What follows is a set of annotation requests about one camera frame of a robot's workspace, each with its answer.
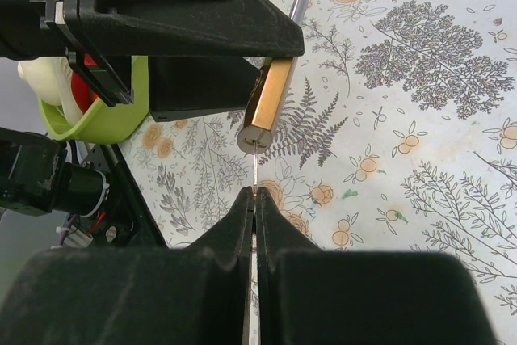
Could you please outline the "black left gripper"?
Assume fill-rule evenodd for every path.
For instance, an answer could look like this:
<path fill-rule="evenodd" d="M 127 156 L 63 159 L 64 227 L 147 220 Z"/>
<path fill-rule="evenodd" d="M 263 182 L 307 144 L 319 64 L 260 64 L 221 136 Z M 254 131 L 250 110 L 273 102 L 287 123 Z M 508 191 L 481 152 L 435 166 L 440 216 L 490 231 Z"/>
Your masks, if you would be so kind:
<path fill-rule="evenodd" d="M 40 28 L 108 106 L 133 103 L 131 58 L 298 57 L 301 28 L 269 0 L 38 0 Z"/>

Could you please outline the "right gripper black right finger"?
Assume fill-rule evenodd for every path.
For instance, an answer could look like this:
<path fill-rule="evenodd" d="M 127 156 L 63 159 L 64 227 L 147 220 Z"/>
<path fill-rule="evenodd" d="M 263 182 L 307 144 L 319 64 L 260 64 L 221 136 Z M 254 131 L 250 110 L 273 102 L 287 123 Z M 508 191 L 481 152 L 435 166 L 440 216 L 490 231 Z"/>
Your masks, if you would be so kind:
<path fill-rule="evenodd" d="M 263 344 L 493 344 L 470 274 L 436 252 L 322 250 L 255 199 Z"/>

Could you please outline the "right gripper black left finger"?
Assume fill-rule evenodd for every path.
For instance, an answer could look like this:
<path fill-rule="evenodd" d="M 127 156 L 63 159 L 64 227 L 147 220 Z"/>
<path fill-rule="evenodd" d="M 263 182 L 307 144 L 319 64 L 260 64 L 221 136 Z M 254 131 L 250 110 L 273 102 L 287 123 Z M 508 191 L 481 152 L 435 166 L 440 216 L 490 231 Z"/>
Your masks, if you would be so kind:
<path fill-rule="evenodd" d="M 246 344 L 254 197 L 183 249 L 56 248 L 1 308 L 4 344 Z"/>

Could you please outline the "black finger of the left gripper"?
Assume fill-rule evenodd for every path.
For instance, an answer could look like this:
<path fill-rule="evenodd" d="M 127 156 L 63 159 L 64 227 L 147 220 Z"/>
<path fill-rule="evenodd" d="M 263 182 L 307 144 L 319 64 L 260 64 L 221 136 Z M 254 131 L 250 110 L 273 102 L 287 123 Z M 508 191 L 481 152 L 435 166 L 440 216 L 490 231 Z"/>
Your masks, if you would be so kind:
<path fill-rule="evenodd" d="M 243 110 L 259 76 L 242 57 L 149 57 L 148 68 L 156 121 Z"/>

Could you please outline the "long shackle brass padlock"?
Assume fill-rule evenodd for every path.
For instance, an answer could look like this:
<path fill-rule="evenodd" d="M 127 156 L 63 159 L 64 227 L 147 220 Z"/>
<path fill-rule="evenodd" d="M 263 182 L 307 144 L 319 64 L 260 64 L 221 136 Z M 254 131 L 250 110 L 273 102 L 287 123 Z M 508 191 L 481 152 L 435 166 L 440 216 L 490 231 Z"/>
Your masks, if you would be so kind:
<path fill-rule="evenodd" d="M 293 1 L 289 18 L 297 27 L 305 16 L 308 1 Z M 264 60 L 237 135 L 237 144 L 243 153 L 256 156 L 271 147 L 298 57 L 295 54 Z"/>

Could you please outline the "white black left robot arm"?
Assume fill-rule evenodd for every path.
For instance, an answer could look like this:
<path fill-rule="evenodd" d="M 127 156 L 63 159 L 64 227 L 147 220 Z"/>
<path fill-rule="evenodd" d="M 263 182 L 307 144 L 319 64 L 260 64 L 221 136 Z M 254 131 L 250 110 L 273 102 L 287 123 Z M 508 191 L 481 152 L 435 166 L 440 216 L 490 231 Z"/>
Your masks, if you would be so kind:
<path fill-rule="evenodd" d="M 48 139 L 2 130 L 1 204 L 68 212 L 98 246 L 161 246 L 117 144 L 158 122 L 244 108 L 252 57 L 304 53 L 269 0 L 1 0 L 1 54 L 47 86 Z"/>

